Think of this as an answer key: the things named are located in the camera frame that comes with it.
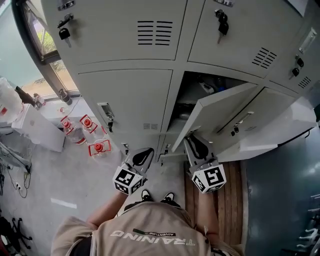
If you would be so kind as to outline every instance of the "shelf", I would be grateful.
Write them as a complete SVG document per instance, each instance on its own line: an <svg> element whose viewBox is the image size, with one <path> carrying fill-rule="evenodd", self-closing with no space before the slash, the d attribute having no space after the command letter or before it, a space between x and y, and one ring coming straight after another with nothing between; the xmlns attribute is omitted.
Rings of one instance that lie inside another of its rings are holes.
<svg viewBox="0 0 320 256"><path fill-rule="evenodd" d="M181 133L182 129L185 127L186 122L187 122L187 120L184 120L184 119L179 119L179 118L173 119L170 122L168 130L167 130L166 133L167 134L179 134L179 133Z"/></svg>
<svg viewBox="0 0 320 256"><path fill-rule="evenodd" d="M181 85L181 94L178 95L176 103L179 104L196 104L199 99L209 96L200 84L195 81L188 81Z"/></svg>

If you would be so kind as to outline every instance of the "black shoe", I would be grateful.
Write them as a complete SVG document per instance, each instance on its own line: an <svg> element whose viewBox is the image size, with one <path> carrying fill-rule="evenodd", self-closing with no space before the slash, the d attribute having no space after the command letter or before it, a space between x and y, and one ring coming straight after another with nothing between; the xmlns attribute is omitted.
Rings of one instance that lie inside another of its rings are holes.
<svg viewBox="0 0 320 256"><path fill-rule="evenodd" d="M168 194L165 195L164 200L173 201L174 198L175 198L175 194L172 192L169 192Z"/></svg>
<svg viewBox="0 0 320 256"><path fill-rule="evenodd" d="M146 190L146 189L142 190L142 192L141 192L141 198L142 198L142 201L150 199L150 198L151 198L151 195L150 195L149 191Z"/></svg>

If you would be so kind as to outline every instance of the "window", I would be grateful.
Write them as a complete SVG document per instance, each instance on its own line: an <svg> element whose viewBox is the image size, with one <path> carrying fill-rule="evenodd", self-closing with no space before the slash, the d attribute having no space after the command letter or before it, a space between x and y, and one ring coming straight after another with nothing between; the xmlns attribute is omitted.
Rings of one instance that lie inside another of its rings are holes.
<svg viewBox="0 0 320 256"><path fill-rule="evenodd" d="M25 52L24 55L28 54L29 62L24 63L24 69L16 69L16 73L22 73L19 76L23 79L19 83L12 81L9 77L7 79L11 84L21 87L31 96L37 93L44 96L45 99L57 98L61 89L66 90L71 96L80 95L77 86L60 58L53 38L48 32L42 9L40 13L30 0L18 2L17 0L12 0L12 4L9 4L9 7L12 8L11 26L16 26L15 30L21 35L19 40L24 43L22 43L24 49L21 51ZM0 31L3 26L4 24L0 20ZM0 76L6 77L6 74L1 74L0 71Z"/></svg>

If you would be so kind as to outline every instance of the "shoe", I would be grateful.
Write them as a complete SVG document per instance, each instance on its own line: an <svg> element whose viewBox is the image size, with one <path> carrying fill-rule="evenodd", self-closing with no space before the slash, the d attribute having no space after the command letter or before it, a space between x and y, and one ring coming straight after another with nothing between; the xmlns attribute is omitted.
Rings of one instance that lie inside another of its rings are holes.
<svg viewBox="0 0 320 256"><path fill-rule="evenodd" d="M146 190L146 189L142 190L142 192L141 192L142 200L144 200L144 197L151 198L151 195L150 195L149 191Z"/></svg>
<svg viewBox="0 0 320 256"><path fill-rule="evenodd" d="M168 194L165 195L164 200L173 201L174 198L175 198L175 194L172 192L169 192Z"/></svg>

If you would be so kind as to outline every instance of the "concrete floor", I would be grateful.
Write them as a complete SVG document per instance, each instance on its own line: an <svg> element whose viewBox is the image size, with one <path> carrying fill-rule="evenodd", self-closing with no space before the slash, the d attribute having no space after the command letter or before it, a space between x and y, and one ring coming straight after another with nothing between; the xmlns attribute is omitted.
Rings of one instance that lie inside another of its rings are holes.
<svg viewBox="0 0 320 256"><path fill-rule="evenodd" d="M7 135L1 141L19 152L25 152L29 143L28 139L16 134ZM33 237L28 242L31 246L31 250L26 251L28 255L49 256L52 239L65 217L71 215L85 220L95 208L113 196L116 192L112 184L114 170L105 169L90 159L86 145L71 144L68 140L62 153L37 145L32 150L31 161L31 182L25 199L15 191L8 172L4 171L0 208L7 220L12 217L23 219L23 231ZM23 184L21 170L13 169L10 174ZM184 173L181 165L175 163L161 167L153 163L147 174L149 180L144 188L150 189L154 199L160 201L167 192L172 191L176 194L177 203L184 208ZM130 196L126 204L140 201L142 189ZM52 202L52 199L70 205L62 206Z"/></svg>
<svg viewBox="0 0 320 256"><path fill-rule="evenodd" d="M279 255L301 244L308 209L320 199L320 129L246 163L249 199L246 256Z"/></svg>

